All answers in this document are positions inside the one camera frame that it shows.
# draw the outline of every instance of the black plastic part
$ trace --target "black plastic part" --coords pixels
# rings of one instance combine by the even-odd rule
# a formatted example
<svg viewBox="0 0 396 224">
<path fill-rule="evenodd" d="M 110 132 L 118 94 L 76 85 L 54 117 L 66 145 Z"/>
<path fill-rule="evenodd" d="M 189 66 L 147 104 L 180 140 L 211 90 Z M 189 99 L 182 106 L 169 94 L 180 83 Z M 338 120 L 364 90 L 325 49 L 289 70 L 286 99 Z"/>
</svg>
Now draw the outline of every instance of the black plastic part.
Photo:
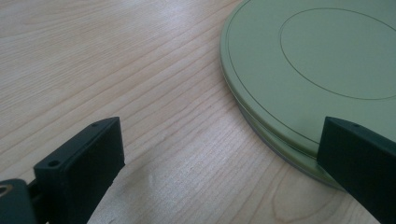
<svg viewBox="0 0 396 224">
<path fill-rule="evenodd" d="M 29 191 L 23 180 L 0 182 L 0 223 L 37 224 Z"/>
<path fill-rule="evenodd" d="M 396 223 L 396 143 L 358 124 L 326 118 L 318 164 L 381 223 Z"/>
<path fill-rule="evenodd" d="M 35 166 L 49 223 L 87 223 L 124 166 L 119 118 L 88 126 Z"/>
</svg>

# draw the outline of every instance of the light green plate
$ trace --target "light green plate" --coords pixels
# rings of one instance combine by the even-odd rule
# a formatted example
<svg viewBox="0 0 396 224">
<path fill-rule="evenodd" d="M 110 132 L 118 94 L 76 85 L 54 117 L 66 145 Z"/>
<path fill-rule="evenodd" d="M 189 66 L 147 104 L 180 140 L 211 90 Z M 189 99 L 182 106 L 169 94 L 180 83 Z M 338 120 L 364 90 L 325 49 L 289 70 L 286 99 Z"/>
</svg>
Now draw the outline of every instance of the light green plate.
<svg viewBox="0 0 396 224">
<path fill-rule="evenodd" d="M 272 148 L 339 188 L 316 163 L 324 118 L 396 141 L 396 2 L 250 0 L 226 21 L 224 76 Z"/>
</svg>

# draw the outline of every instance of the wood grain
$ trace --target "wood grain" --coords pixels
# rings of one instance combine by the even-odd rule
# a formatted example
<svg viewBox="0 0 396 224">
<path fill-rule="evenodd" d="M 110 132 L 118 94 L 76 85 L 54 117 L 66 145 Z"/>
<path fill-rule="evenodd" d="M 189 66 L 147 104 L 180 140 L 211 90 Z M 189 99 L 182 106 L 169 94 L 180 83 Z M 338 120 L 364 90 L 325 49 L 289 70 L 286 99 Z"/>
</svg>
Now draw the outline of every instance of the wood grain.
<svg viewBox="0 0 396 224">
<path fill-rule="evenodd" d="M 126 166 L 90 223 L 376 223 L 242 118 L 219 36 L 237 0 L 1 0 L 0 179 L 99 119 Z"/>
</svg>

